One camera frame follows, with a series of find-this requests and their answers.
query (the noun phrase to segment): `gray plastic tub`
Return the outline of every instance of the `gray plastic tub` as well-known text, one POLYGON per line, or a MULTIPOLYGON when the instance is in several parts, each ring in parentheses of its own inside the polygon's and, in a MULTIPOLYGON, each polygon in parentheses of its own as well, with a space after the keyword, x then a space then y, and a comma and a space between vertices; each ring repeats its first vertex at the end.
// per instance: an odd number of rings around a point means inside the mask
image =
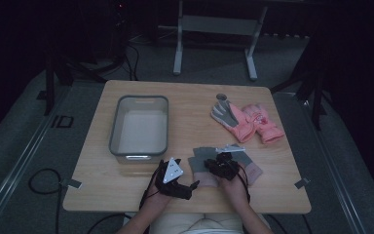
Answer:
POLYGON ((168 99, 123 96, 118 100, 109 149, 119 163, 157 163, 168 148, 168 99))

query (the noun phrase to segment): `black cable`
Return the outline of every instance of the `black cable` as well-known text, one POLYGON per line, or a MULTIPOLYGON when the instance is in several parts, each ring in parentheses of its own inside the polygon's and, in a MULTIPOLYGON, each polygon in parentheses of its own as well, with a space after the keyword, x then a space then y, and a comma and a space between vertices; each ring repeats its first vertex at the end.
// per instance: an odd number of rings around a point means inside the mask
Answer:
POLYGON ((90 234, 94 228, 96 228, 100 223, 102 223, 104 220, 108 219, 108 218, 111 218, 111 217, 115 217, 115 216, 124 216, 128 219, 131 219, 131 216, 127 215, 127 214, 122 214, 122 213, 119 213, 119 214, 111 214, 111 215, 108 215, 108 216, 105 216, 103 217, 102 219, 100 219, 98 222, 96 222, 87 232, 87 234, 90 234))
POLYGON ((90 71, 95 72, 97 74, 100 74, 100 73, 103 73, 103 72, 106 72, 106 71, 110 71, 110 70, 112 70, 116 67, 119 67, 119 66, 121 66, 122 63, 123 62, 121 60, 119 60, 118 58, 114 58, 114 59, 112 59, 111 64, 105 65, 103 67, 90 69, 90 71))
POLYGON ((284 234, 287 234, 287 231, 284 229, 284 227, 281 225, 281 223, 271 214, 267 214, 268 217, 270 217, 275 223, 278 224, 278 226, 281 228, 281 231, 283 231, 284 234))
POLYGON ((229 168, 232 170, 232 172, 236 173, 236 176, 239 177, 240 181, 243 184, 245 193, 247 195, 247 201, 250 202, 250 194, 248 193, 248 180, 247 180, 247 174, 245 173, 245 170, 240 165, 238 165, 244 172, 244 175, 245 175, 245 182, 244 182, 244 179, 239 174, 239 172, 236 172, 236 169, 233 167, 233 165, 231 165, 229 161, 226 161, 226 160, 223 160, 223 161, 224 161, 224 163, 226 163, 229 166, 229 168))
POLYGON ((34 192, 34 193, 37 193, 37 194, 42 194, 42 195, 49 195, 49 194, 54 194, 54 193, 58 193, 57 194, 57 206, 56 206, 56 233, 59 233, 59 207, 60 207, 60 199, 61 199, 61 192, 62 192, 62 185, 60 184, 60 174, 54 170, 54 169, 41 169, 39 170, 38 172, 36 172, 30 179, 29 179, 29 182, 28 182, 28 186, 29 186, 29 189, 34 192), (39 175, 40 173, 42 172, 52 172, 54 174, 56 174, 56 177, 57 177, 57 180, 58 180, 58 189, 56 190, 52 190, 52 191, 48 191, 48 192, 43 192, 43 191, 39 191, 37 189, 35 189, 32 185, 32 181, 33 179, 39 175))
POLYGON ((130 60, 128 56, 126 56, 126 63, 129 66, 130 80, 132 80, 132 68, 131 68, 131 64, 130 64, 130 60))
POLYGON ((150 189, 151 187, 151 184, 153 183, 153 180, 154 180, 154 177, 156 176, 157 172, 159 171, 160 167, 156 169, 156 171, 154 171, 153 175, 151 175, 151 179, 150 179, 150 182, 148 183, 148 186, 147 186, 147 189, 145 189, 144 191, 144 194, 142 195, 142 198, 141 198, 141 201, 139 202, 139 209, 141 209, 141 207, 144 205, 144 202, 147 198, 153 196, 153 195, 156 195, 157 193, 159 193, 160 191, 157 191, 156 193, 153 193, 149 196, 147 196, 148 194, 148 190, 150 189))
POLYGON ((75 61, 74 59, 66 57, 66 56, 63 56, 62 58, 65 60, 65 62, 69 63, 70 66, 73 66, 75 68, 75 70, 77 70, 77 71, 83 73, 84 75, 86 75, 86 76, 94 79, 96 82, 98 82, 98 83, 105 83, 105 82, 107 82, 107 80, 105 80, 103 77, 100 77, 99 75, 97 75, 96 73, 92 72, 91 70, 88 70, 80 62, 75 61))
POLYGON ((121 67, 122 67, 122 65, 116 67, 114 70, 112 70, 112 71, 110 71, 110 72, 108 72, 108 73, 106 73, 106 74, 102 74, 102 77, 105 78, 106 76, 111 75, 112 73, 114 73, 114 72, 116 72, 118 69, 120 69, 121 67))
MULTIPOLYGON (((36 172, 34 175, 32 175, 32 177, 29 179, 28 181, 28 187, 29 189, 34 192, 34 193, 37 193, 37 194, 41 194, 41 195, 49 195, 49 194, 54 194, 54 193, 57 193, 57 203, 56 203, 56 234, 59 233, 59 210, 60 210, 60 205, 61 205, 61 197, 62 197, 62 184, 61 184, 61 177, 60 177, 60 174, 59 172, 57 172, 56 170, 54 169, 50 169, 50 168, 46 168, 46 169, 41 169, 39 170, 38 172, 36 172), (50 190, 50 191, 40 191, 38 189, 36 189, 34 186, 33 186, 33 180, 34 178, 39 175, 40 173, 42 172, 52 172, 56 175, 56 178, 57 178, 57 186, 58 188, 55 189, 55 190, 50 190)), ((119 214, 111 214, 111 215, 108 215, 106 217, 103 217, 102 219, 100 219, 99 221, 97 221, 90 229, 89 231, 87 232, 88 234, 90 234, 100 223, 102 223, 104 220, 108 219, 108 218, 111 218, 111 217, 114 217, 114 216, 124 216, 128 219, 131 219, 131 216, 127 215, 127 214, 122 214, 122 213, 119 213, 119 214)))
POLYGON ((134 72, 134 80, 138 81, 138 77, 136 76, 136 68, 138 66, 139 52, 138 52, 138 49, 136 47, 134 47, 134 46, 132 46, 130 44, 128 44, 128 46, 130 48, 132 48, 135 51, 135 53, 136 53, 136 59, 135 59, 135 65, 134 65, 134 71, 133 72, 134 72))
POLYGON ((308 228, 309 233, 312 234, 312 228, 311 228, 311 225, 309 225, 309 222, 306 219, 306 216, 304 214, 302 214, 302 217, 303 217, 303 220, 305 220, 306 227, 308 228))

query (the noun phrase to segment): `wire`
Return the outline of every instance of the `wire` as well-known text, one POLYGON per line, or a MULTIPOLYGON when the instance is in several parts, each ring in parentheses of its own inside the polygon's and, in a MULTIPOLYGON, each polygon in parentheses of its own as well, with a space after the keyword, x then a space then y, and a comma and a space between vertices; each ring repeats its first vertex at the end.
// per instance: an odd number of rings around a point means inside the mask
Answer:
POLYGON ((105 217, 103 217, 102 219, 100 219, 98 222, 96 222, 89 230, 88 230, 88 232, 87 232, 87 234, 90 234, 100 223, 102 223, 103 221, 105 221, 106 219, 108 219, 108 218, 111 218, 111 217, 115 217, 115 216, 124 216, 124 217, 126 217, 126 218, 128 218, 128 219, 131 219, 131 216, 129 216, 129 215, 127 215, 127 214, 121 214, 121 213, 119 213, 119 214, 111 214, 111 215, 109 215, 109 216, 105 216, 105 217))
POLYGON ((34 193, 37 193, 37 194, 41 194, 41 195, 49 195, 49 194, 54 194, 54 193, 57 193, 57 206, 56 206, 56 234, 59 233, 59 207, 60 207, 60 198, 61 198, 61 192, 62 192, 62 185, 60 184, 60 174, 54 170, 54 169, 49 169, 49 168, 46 168, 46 169, 41 169, 39 170, 38 172, 36 172, 30 179, 29 179, 29 182, 28 182, 28 186, 29 186, 29 189, 34 192, 34 193), (40 173, 42 172, 52 172, 54 174, 56 174, 56 177, 57 177, 57 182, 58 182, 58 189, 56 190, 52 190, 52 191, 48 191, 48 192, 43 192, 43 191, 39 191, 37 189, 35 189, 32 185, 32 181, 33 179, 39 175, 40 173))
MULTIPOLYGON (((29 189, 34 192, 34 193, 37 193, 37 194, 41 194, 41 195, 49 195, 49 194, 54 194, 54 193, 57 193, 57 203, 56 203, 56 234, 59 233, 59 209, 60 209, 60 205, 61 205, 61 195, 62 195, 62 184, 61 184, 61 177, 60 177, 60 174, 59 172, 57 172, 56 170, 54 169, 50 169, 50 168, 45 168, 45 169, 41 169, 39 171, 37 171, 34 175, 32 175, 32 177, 29 179, 28 181, 28 187, 29 189), (33 186, 33 180, 35 179, 35 177, 37 175, 39 175, 40 173, 42 172, 51 172, 51 173, 54 173, 56 175, 56 178, 57 178, 57 186, 58 188, 55 189, 55 190, 50 190, 50 191, 41 191, 41 190, 38 190, 36 189, 34 186, 33 186)), ((131 219, 131 216, 127 215, 127 214, 123 214, 123 213, 118 213, 118 214, 111 214, 111 215, 108 215, 108 216, 105 216, 103 217, 102 219, 100 219, 99 221, 97 221, 89 230, 88 230, 88 234, 90 234, 100 223, 102 223, 104 220, 108 219, 108 218, 111 218, 111 217, 115 217, 115 216, 123 216, 123 217, 126 217, 128 219, 131 219)))
POLYGON ((308 228, 309 233, 312 234, 312 228, 311 228, 311 225, 309 225, 309 222, 306 219, 306 216, 304 214, 302 214, 302 217, 303 217, 303 220, 305 220, 306 227, 308 228))
POLYGON ((164 39, 164 38, 166 38, 166 37, 168 37, 168 36, 170 36, 172 34, 175 34, 176 32, 177 32, 177 29, 175 29, 175 30, 173 30, 173 31, 171 31, 171 32, 169 32, 167 34, 164 34, 163 36, 159 36, 158 39, 164 39))
POLYGON ((132 48, 135 53, 136 53, 136 59, 135 59, 135 65, 134 65, 134 70, 133 70, 133 74, 134 74, 134 80, 135 81, 138 81, 138 77, 136 76, 136 68, 138 67, 138 60, 139 60, 139 52, 138 52, 138 49, 130 44, 128 44, 128 46, 130 48, 132 48))
POLYGON ((109 46, 109 50, 108 50, 107 55, 106 55, 107 58, 109 58, 111 56, 113 45, 114 45, 114 31, 111 32, 110 46, 109 46))
POLYGON ((281 223, 271 214, 267 214, 268 217, 270 217, 275 223, 278 224, 278 226, 281 228, 284 234, 287 234, 287 231, 284 229, 284 227, 281 225, 281 223))
POLYGON ((148 197, 146 197, 146 198, 150 198, 150 197, 156 195, 156 194, 159 193, 159 192, 160 192, 160 191, 157 191, 157 192, 155 192, 155 193, 153 193, 153 194, 151 194, 151 195, 148 195, 148 197))
POLYGON ((114 70, 106 73, 106 74, 102 74, 101 76, 106 79, 107 76, 111 75, 112 73, 116 72, 117 70, 121 69, 122 68, 122 65, 119 65, 118 67, 116 67, 114 70))
MULTIPOLYGON (((233 167, 232 164, 230 164, 229 161, 227 161, 227 160, 223 160, 223 161, 224 161, 224 163, 226 163, 226 164, 229 166, 229 168, 232 170, 232 172, 235 172, 235 171, 236 171, 236 169, 233 167)), ((245 170, 244 170, 240 165, 238 165, 238 166, 239 166, 239 167, 243 170, 243 172, 244 172, 244 175, 245 175, 245 182, 244 182, 244 179, 242 178, 242 176, 239 174, 239 172, 236 172, 236 176, 238 176, 239 179, 240 179, 240 181, 242 182, 243 187, 244 187, 244 189, 245 189, 245 193, 247 194, 247 201, 250 202, 250 194, 248 193, 248 180, 247 180, 247 174, 245 173, 245 170)))
MULTIPOLYGON (((242 168, 242 166, 239 165, 239 167, 243 170, 244 172, 244 175, 245 175, 245 182, 242 178, 242 176, 239 174, 239 172, 237 173, 237 176, 239 177, 240 181, 242 182, 243 186, 244 186, 244 189, 245 189, 245 193, 247 194, 247 201, 248 203, 250 203, 250 193, 248 193, 248 180, 247 180, 247 174, 245 173, 245 170, 242 168)), ((249 232, 247 231, 247 229, 245 228, 244 224, 243 224, 243 232, 244 234, 249 234, 249 232)))
POLYGON ((130 60, 129 60, 129 57, 128 57, 128 56, 126 56, 126 63, 127 63, 127 65, 129 66, 130 80, 132 80, 132 69, 131 69, 131 63, 130 63, 130 60))

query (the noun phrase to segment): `gray cloth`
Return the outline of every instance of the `gray cloth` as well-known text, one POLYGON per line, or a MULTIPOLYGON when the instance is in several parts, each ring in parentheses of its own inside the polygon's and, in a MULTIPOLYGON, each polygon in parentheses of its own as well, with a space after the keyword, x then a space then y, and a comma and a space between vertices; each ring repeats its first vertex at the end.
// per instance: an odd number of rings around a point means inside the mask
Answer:
MULTIPOLYGON (((199 147, 194 148, 194 157, 188 159, 190 167, 193 171, 194 181, 199 180, 199 186, 218 186, 218 180, 215 175, 209 172, 205 166, 205 160, 214 159, 217 156, 215 147, 199 147)), ((248 185, 262 175, 263 171, 253 163, 248 155, 243 152, 232 152, 233 160, 244 164, 244 171, 247 176, 248 185)))

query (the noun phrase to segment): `pink cloth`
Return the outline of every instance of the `pink cloth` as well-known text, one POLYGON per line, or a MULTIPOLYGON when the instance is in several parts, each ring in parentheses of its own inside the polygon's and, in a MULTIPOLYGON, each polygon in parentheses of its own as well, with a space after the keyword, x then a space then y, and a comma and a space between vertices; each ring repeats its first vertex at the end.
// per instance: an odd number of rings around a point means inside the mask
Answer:
POLYGON ((244 143, 250 140, 256 132, 256 130, 254 129, 254 125, 246 121, 246 116, 244 115, 244 113, 234 104, 229 102, 229 107, 229 114, 232 114, 234 118, 236 118, 236 120, 239 122, 237 125, 230 126, 223 119, 216 116, 213 112, 211 112, 211 116, 217 122, 222 124, 230 133, 232 133, 240 143, 244 143))
POLYGON ((253 123, 254 130, 261 136, 263 143, 274 143, 284 136, 284 132, 269 119, 269 114, 263 105, 249 104, 243 108, 243 113, 246 115, 246 121, 253 123))

